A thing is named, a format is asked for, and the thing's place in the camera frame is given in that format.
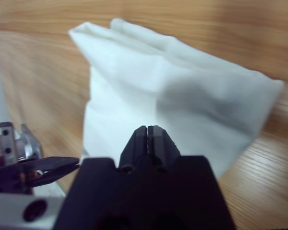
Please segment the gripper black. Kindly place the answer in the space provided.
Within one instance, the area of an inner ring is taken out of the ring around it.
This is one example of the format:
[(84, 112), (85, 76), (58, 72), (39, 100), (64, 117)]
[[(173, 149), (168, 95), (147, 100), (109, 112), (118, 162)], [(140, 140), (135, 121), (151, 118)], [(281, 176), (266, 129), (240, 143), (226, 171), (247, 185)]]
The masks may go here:
[(79, 158), (43, 158), (40, 142), (26, 124), (18, 135), (11, 122), (0, 122), (0, 193), (31, 195), (32, 188), (51, 184), (79, 166)]

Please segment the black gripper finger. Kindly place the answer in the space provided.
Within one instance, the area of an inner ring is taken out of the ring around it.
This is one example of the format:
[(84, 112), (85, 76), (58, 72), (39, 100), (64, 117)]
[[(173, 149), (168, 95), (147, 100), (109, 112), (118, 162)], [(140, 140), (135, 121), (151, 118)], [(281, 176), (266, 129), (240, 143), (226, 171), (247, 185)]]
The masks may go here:
[(120, 155), (119, 169), (132, 172), (143, 157), (147, 156), (147, 127), (136, 129)]
[(160, 126), (148, 127), (147, 147), (152, 164), (161, 171), (167, 171), (181, 156), (174, 141)]

